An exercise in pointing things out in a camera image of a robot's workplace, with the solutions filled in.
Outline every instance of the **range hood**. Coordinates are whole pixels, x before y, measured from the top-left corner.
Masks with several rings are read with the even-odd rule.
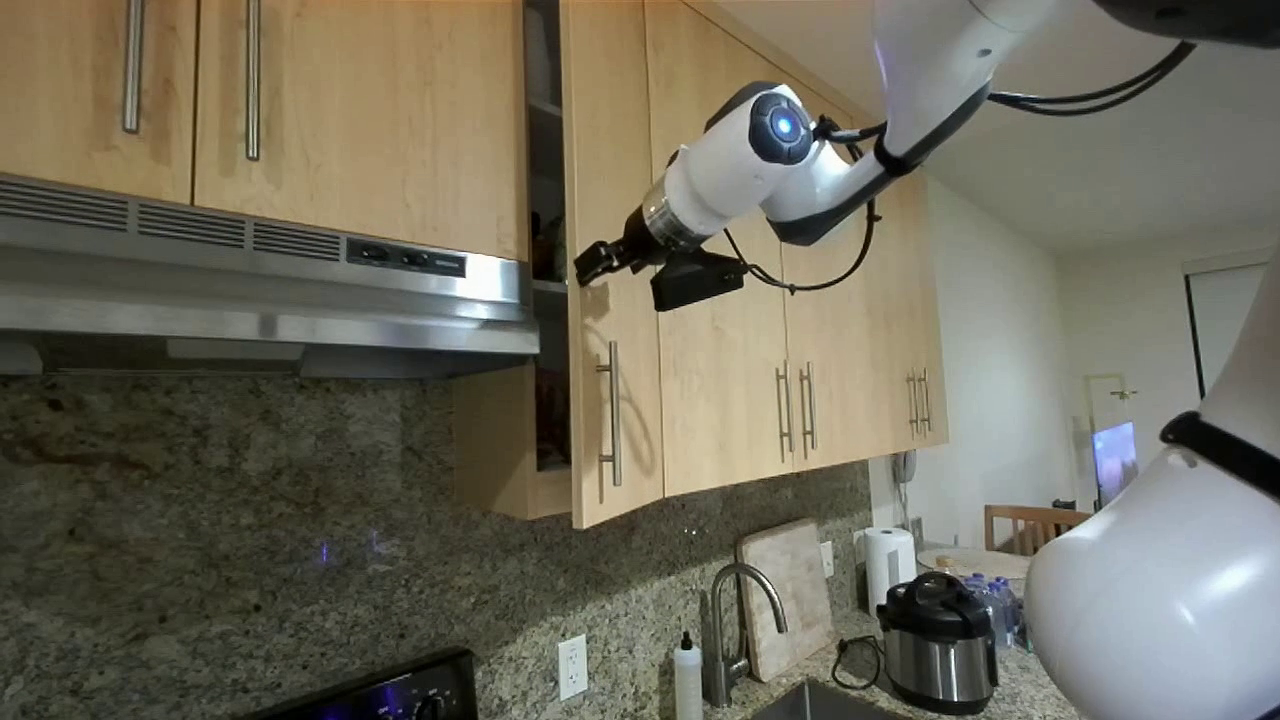
[[[535,352],[517,259],[0,175],[0,376],[458,376]]]

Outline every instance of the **stove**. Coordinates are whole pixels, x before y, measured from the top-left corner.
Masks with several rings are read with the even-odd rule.
[[[253,710],[253,720],[481,720],[476,655],[462,649],[436,651]]]

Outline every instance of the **faucet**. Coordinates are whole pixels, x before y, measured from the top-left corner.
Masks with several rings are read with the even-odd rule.
[[[746,667],[746,655],[743,651],[724,651],[724,615],[721,615],[721,584],[726,575],[746,575],[751,584],[758,584],[758,590],[767,597],[767,607],[770,607],[770,623],[774,631],[789,631],[789,615],[783,615],[783,602],[774,598],[774,586],[770,579],[755,568],[755,564],[724,564],[713,579],[713,597],[698,590],[698,615],[704,615],[704,699],[713,708],[724,708],[733,702],[733,679]]]

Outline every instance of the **sink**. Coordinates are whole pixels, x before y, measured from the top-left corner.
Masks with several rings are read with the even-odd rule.
[[[803,679],[789,689],[780,699],[765,702],[755,720],[891,720],[891,716],[832,685]]]

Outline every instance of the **rice cooker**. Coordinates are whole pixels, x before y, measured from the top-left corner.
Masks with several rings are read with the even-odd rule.
[[[876,602],[888,689],[927,710],[982,710],[996,692],[990,611],[956,575],[925,570]]]

